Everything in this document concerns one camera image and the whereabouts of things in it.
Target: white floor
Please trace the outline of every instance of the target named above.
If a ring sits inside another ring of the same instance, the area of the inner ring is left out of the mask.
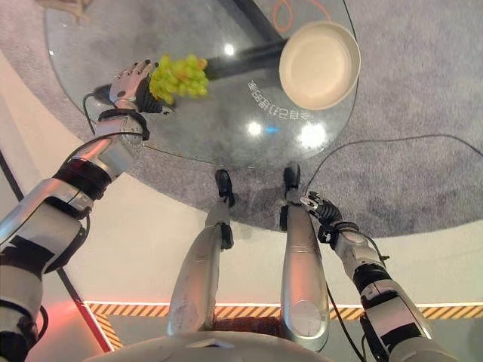
[[[80,141],[26,88],[0,54],[0,148],[24,192],[50,177]],[[66,270],[84,299],[167,302],[206,214],[125,174],[92,213],[91,235]],[[218,302],[278,302],[285,235],[234,222],[221,256]],[[483,300],[483,221],[379,240],[390,274],[418,303]],[[340,304],[358,294],[329,247],[325,274]]]

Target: gray carpet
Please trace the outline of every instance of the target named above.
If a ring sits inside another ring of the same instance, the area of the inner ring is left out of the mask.
[[[0,0],[0,7],[0,48],[51,112],[69,119],[69,129],[88,139],[82,114],[51,68],[41,8],[31,0]],[[352,117],[331,148],[355,140],[449,133],[483,149],[481,0],[350,0],[348,7],[361,48],[361,76]],[[329,151],[301,162],[304,183]],[[207,210],[209,195],[215,195],[215,169],[146,150],[131,174]],[[278,228],[281,169],[229,171],[238,199],[233,218]],[[483,160],[455,140],[364,144],[331,157],[311,189],[324,192],[373,236],[405,235],[481,219],[482,175]]]

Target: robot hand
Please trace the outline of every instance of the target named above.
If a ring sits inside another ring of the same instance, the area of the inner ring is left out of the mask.
[[[310,191],[308,196],[302,196],[300,203],[313,215],[319,222],[317,238],[321,243],[330,244],[335,248],[340,232],[358,232],[358,226],[353,222],[344,222],[339,208],[329,200],[321,198],[320,194]]]
[[[115,77],[109,98],[118,109],[134,109],[147,113],[162,111],[161,103],[149,92],[151,73],[157,66],[157,63],[144,60],[129,66]]]

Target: cable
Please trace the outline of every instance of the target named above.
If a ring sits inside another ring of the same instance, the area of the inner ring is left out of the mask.
[[[91,129],[92,134],[96,134],[96,131],[94,130],[94,126],[92,125],[92,120],[91,117],[89,117],[88,108],[85,103],[87,102],[88,98],[94,97],[95,95],[95,93],[87,93],[84,98],[82,98],[82,108],[84,109],[84,114],[86,119],[88,120],[89,128]]]
[[[333,155],[335,155],[337,152],[339,152],[340,150],[342,149],[345,149],[346,147],[349,147],[349,146],[354,146],[354,145],[360,145],[360,144],[364,144],[364,143],[390,143],[390,142],[402,142],[402,141],[409,141],[409,140],[421,140],[421,139],[424,139],[424,138],[438,138],[438,137],[442,137],[442,138],[451,138],[453,140],[456,140],[460,143],[462,143],[463,145],[465,146],[468,146],[470,149],[472,149],[474,152],[476,152],[478,155],[482,156],[483,157],[483,152],[480,151],[479,149],[477,149],[476,147],[474,147],[473,145],[471,145],[470,143],[468,143],[467,141],[465,140],[462,140],[461,138],[459,137],[456,137],[456,136],[453,136],[452,134],[446,134],[446,133],[430,133],[430,134],[423,134],[421,136],[411,136],[411,137],[400,137],[400,138],[392,138],[392,139],[387,139],[387,140],[359,140],[359,141],[352,141],[352,142],[349,142],[349,143],[346,143],[344,145],[341,145],[335,149],[333,149],[322,161],[320,164],[318,164],[317,168],[315,169],[315,172],[314,174],[312,175],[312,177],[310,178],[309,182],[307,183],[307,186],[305,188],[305,192],[304,193],[307,193],[307,190],[309,189],[310,185],[312,184],[312,181],[315,179],[315,177],[317,176],[317,173],[320,171],[322,165]]]
[[[40,314],[42,315],[43,323],[42,323],[42,328],[40,329],[40,332],[38,332],[37,342],[35,343],[38,343],[38,341],[42,339],[48,327],[48,313],[45,310],[43,305],[40,306]]]
[[[118,108],[117,105],[111,101],[110,99],[106,98],[104,95],[102,94],[98,94],[98,93],[87,93],[84,98],[82,98],[82,108],[84,109],[84,114],[85,114],[85,118],[87,119],[88,121],[88,124],[89,124],[89,128],[91,129],[91,132],[92,134],[96,134],[96,131],[94,130],[94,126],[92,125],[92,120],[91,120],[91,117],[89,117],[89,112],[88,112],[88,108],[86,106],[86,102],[87,100],[90,98],[90,97],[101,97],[103,98],[106,102],[108,102],[109,104],[113,105],[114,108]]]
[[[365,362],[364,356],[361,354],[361,352],[357,349],[355,346],[354,341],[352,340],[351,336],[349,335],[349,332],[347,331],[346,325],[344,324],[344,321],[342,320],[342,317],[340,316],[339,313],[339,308],[335,304],[334,298],[332,297],[331,290],[329,289],[328,284],[325,284],[327,287],[327,294],[329,295],[329,298],[331,299],[332,307],[334,308],[335,315],[337,316],[337,319],[339,320],[340,326],[342,327],[342,331],[346,335],[347,340],[349,341],[352,349],[354,350],[355,354],[357,354],[357,357],[361,362]]]
[[[365,334],[361,338],[361,348],[362,348],[362,357],[364,358],[364,361],[367,361],[368,360],[368,356],[365,353],[364,341],[365,341]]]
[[[377,256],[379,257],[380,262],[384,265],[384,268],[385,268],[386,267],[386,263],[384,262],[384,260],[389,259],[389,257],[388,256],[381,255],[381,253],[379,251],[379,248],[377,247],[377,244],[376,244],[376,242],[374,240],[372,240],[370,237],[368,237],[366,234],[364,234],[362,232],[359,232],[359,234],[369,240],[369,242],[372,244],[372,246],[376,250],[376,253],[377,253]]]
[[[126,135],[131,135],[131,136],[143,136],[142,133],[139,133],[139,132],[112,132],[112,133],[107,133],[107,134],[103,134],[102,136],[99,136],[99,137],[96,137],[96,138],[93,138],[92,140],[90,141],[87,141],[86,143],[84,143],[83,145],[80,145],[79,147],[77,147],[74,151],[70,152],[70,155],[68,155],[66,157],[66,159],[64,160],[64,162],[60,165],[61,167],[63,165],[65,165],[67,162],[69,162],[69,160],[77,153],[79,152],[81,149],[83,149],[84,147],[86,146],[89,146],[91,145],[92,143],[95,143],[99,140],[103,140],[105,138],[109,138],[111,136],[118,136],[118,135],[122,135],[122,134],[126,134]]]
[[[324,13],[325,17],[327,17],[327,21],[332,21],[331,15],[329,14],[329,12],[327,10],[325,10],[324,5],[322,5],[317,0],[308,0],[308,1],[311,2],[313,5],[315,5],[319,10],[321,10],[322,13]],[[287,20],[287,23],[284,26],[280,26],[278,24],[278,13],[280,12],[282,5],[285,6],[285,8],[287,9],[287,12],[288,12],[288,20]],[[272,22],[273,22],[273,26],[275,27],[275,30],[277,30],[277,32],[287,32],[290,29],[292,29],[292,25],[294,25],[294,12],[292,11],[292,7],[291,7],[290,2],[288,0],[278,0],[275,3],[275,5],[273,6],[273,9],[272,9]]]

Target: black cable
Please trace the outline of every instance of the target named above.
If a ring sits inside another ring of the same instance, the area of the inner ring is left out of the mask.
[[[89,117],[88,108],[85,103],[87,102],[89,97],[94,97],[95,95],[95,93],[87,93],[84,98],[82,98],[82,108],[84,109],[84,114],[86,119],[88,120],[89,128],[91,129],[92,134],[96,134],[96,131],[94,130],[94,126],[92,125],[92,120],[91,117]]]
[[[377,253],[377,256],[379,257],[380,262],[384,265],[384,268],[385,268],[386,267],[386,263],[384,262],[384,260],[389,259],[389,257],[388,256],[381,255],[381,253],[379,251],[379,248],[377,247],[377,244],[376,244],[376,242],[374,240],[372,240],[370,237],[368,237],[366,234],[364,234],[362,232],[359,232],[359,234],[362,235],[362,236],[364,236],[366,239],[369,240],[369,242],[372,244],[372,246],[376,250],[376,253]]]
[[[329,295],[329,298],[331,299],[332,307],[334,308],[335,315],[337,316],[337,319],[339,320],[340,326],[342,328],[342,331],[346,335],[347,340],[349,341],[352,349],[354,350],[355,354],[357,354],[357,357],[361,362],[365,362],[364,357],[362,356],[361,352],[357,349],[354,341],[352,340],[351,336],[349,335],[349,332],[347,331],[346,325],[344,324],[344,321],[342,320],[342,317],[340,316],[339,313],[339,308],[336,306],[334,298],[332,297],[331,290],[329,289],[328,284],[325,284],[327,287],[327,294]]]
[[[401,137],[401,138],[393,138],[393,139],[387,139],[387,140],[359,140],[359,141],[352,141],[349,143],[346,143],[344,145],[341,145],[335,149],[333,149],[321,162],[318,164],[317,168],[315,169],[314,174],[310,178],[309,182],[307,183],[307,186],[305,188],[305,192],[307,193],[307,190],[309,189],[310,185],[312,184],[312,181],[315,179],[317,176],[317,173],[320,171],[322,165],[332,156],[335,155],[337,152],[339,152],[341,149],[345,149],[346,147],[349,146],[354,146],[354,145],[360,145],[364,143],[390,143],[390,142],[402,142],[402,141],[409,141],[409,140],[421,140],[424,138],[438,138],[438,137],[443,137],[443,138],[451,138],[453,140],[456,140],[460,143],[462,143],[465,146],[468,146],[470,149],[472,149],[474,152],[476,152],[478,155],[483,157],[483,152],[468,143],[465,140],[462,140],[459,137],[453,136],[452,134],[446,134],[446,133],[430,133],[430,134],[423,134],[421,136],[411,136],[411,137]]]
[[[43,322],[42,328],[40,329],[40,332],[38,332],[38,338],[36,343],[38,343],[42,339],[48,327],[48,313],[43,305],[40,306],[40,314],[42,315]]]
[[[367,361],[368,360],[368,356],[365,353],[364,341],[365,341],[365,334],[361,338],[361,348],[362,348],[362,357],[364,358],[364,361]]]
[[[109,98],[104,97],[102,94],[98,93],[87,93],[84,98],[82,98],[82,108],[84,109],[84,114],[85,118],[88,120],[89,128],[91,129],[92,134],[96,134],[96,131],[94,130],[94,126],[92,125],[92,120],[91,117],[89,117],[89,112],[88,108],[86,106],[86,102],[90,97],[102,97],[106,102],[110,103],[111,105],[114,106],[114,108],[118,108],[116,104],[114,104],[113,101],[111,101]]]
[[[80,145],[79,147],[77,147],[74,151],[70,152],[70,155],[67,156],[67,158],[64,160],[64,162],[62,163],[61,167],[63,165],[65,165],[67,162],[69,162],[69,160],[77,153],[79,152],[81,149],[83,149],[84,147],[86,146],[89,146],[99,140],[103,140],[105,138],[108,138],[108,137],[111,137],[111,136],[118,136],[118,135],[121,135],[121,134],[127,134],[127,135],[131,135],[131,136],[143,136],[142,133],[139,133],[139,132],[112,132],[112,133],[107,133],[107,134],[103,134],[102,136],[99,136],[99,137],[96,137],[96,138],[93,138],[92,140],[89,140],[87,141],[86,143],[84,143],[83,145]]]

